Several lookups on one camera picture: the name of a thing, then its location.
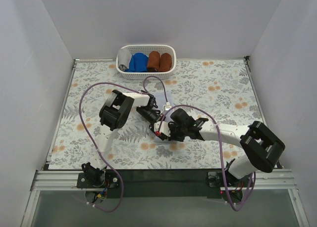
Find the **light blue towel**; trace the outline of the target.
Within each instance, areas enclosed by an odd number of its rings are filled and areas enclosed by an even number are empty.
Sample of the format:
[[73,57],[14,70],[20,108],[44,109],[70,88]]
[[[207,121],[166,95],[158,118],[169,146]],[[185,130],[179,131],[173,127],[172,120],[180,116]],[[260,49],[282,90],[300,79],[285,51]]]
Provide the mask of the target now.
[[[165,99],[164,92],[155,92],[154,93],[154,97],[156,98],[158,110],[160,112],[162,112],[163,111],[163,106],[166,105],[166,99]],[[167,97],[167,100],[168,100],[170,106],[174,106],[173,95],[172,95],[172,93],[170,91],[166,92],[166,97]],[[167,143],[166,140],[161,140],[158,137],[154,138],[154,142],[155,143]]]

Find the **grey panda towel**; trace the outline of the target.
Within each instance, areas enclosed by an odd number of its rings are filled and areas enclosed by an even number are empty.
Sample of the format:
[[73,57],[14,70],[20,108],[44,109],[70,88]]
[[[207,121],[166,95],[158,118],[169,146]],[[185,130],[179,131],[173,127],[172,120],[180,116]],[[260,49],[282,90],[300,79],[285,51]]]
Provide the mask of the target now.
[[118,68],[121,71],[126,72],[129,69],[129,64],[132,58],[131,52],[126,48],[122,48],[118,51],[117,58],[118,58]]

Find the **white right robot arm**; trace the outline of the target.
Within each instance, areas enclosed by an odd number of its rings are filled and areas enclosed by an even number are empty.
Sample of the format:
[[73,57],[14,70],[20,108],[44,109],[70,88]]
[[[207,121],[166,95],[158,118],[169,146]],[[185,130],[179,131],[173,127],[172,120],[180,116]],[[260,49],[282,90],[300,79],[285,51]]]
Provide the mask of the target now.
[[155,134],[162,140],[183,141],[186,137],[202,141],[219,141],[240,147],[245,154],[224,166],[223,183],[235,186],[243,178],[259,170],[271,173],[285,150],[285,144],[264,123],[250,125],[217,124],[212,119],[189,116],[179,108],[171,121],[155,124]]

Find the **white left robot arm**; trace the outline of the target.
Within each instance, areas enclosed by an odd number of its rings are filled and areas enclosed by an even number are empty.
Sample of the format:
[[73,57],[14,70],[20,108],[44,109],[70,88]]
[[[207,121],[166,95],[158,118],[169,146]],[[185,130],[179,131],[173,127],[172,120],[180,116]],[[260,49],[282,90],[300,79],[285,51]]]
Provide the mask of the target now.
[[94,187],[105,184],[107,164],[103,159],[110,151],[118,131],[126,124],[132,108],[135,108],[148,122],[155,123],[160,118],[160,111],[157,110],[157,102],[152,94],[144,91],[122,93],[113,90],[111,92],[99,112],[100,130],[95,141],[96,153],[88,163],[82,164],[87,180]]

